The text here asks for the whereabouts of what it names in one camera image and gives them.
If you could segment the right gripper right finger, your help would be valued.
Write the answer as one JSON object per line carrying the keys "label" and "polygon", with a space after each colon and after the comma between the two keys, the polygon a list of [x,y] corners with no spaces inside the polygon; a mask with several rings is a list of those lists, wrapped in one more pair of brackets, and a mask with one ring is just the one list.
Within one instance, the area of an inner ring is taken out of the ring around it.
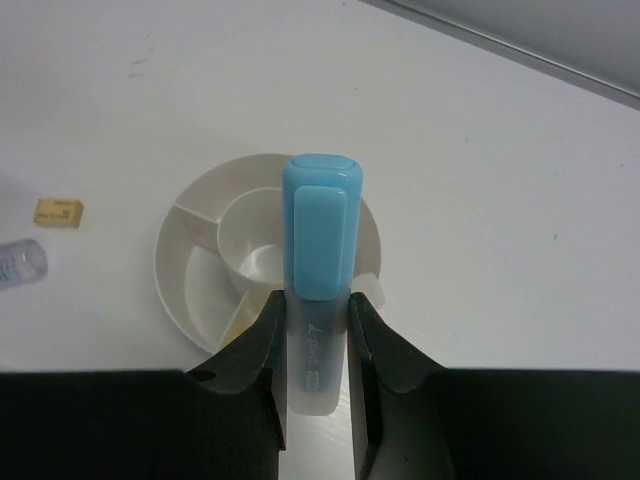
{"label": "right gripper right finger", "polygon": [[433,389],[444,368],[385,323],[363,293],[349,301],[348,370],[355,477],[448,479]]}

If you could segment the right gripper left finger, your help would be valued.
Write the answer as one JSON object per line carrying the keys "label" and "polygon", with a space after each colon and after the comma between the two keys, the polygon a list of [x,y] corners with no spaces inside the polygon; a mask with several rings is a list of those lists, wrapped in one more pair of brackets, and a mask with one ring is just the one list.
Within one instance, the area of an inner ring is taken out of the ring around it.
{"label": "right gripper left finger", "polygon": [[276,479],[286,449],[284,292],[272,292],[244,333],[192,369],[194,451],[214,479]]}

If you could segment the blue highlighter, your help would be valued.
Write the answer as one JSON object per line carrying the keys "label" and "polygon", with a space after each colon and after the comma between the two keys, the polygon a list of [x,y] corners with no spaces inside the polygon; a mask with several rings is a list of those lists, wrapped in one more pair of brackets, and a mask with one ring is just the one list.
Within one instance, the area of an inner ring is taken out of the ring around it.
{"label": "blue highlighter", "polygon": [[339,402],[362,187],[361,166],[342,155],[301,154],[282,170],[288,404],[299,415]]}

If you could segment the yellow highlighter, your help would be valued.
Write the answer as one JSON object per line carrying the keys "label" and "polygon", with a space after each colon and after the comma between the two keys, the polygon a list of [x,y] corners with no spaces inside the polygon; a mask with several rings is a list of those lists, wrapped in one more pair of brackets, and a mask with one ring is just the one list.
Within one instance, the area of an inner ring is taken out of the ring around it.
{"label": "yellow highlighter", "polygon": [[[372,272],[356,276],[352,281],[351,291],[364,293],[377,309],[385,304],[385,295],[379,279]],[[253,289],[244,294],[218,343],[218,350],[226,347],[256,321],[269,295],[270,293],[264,289]]]}

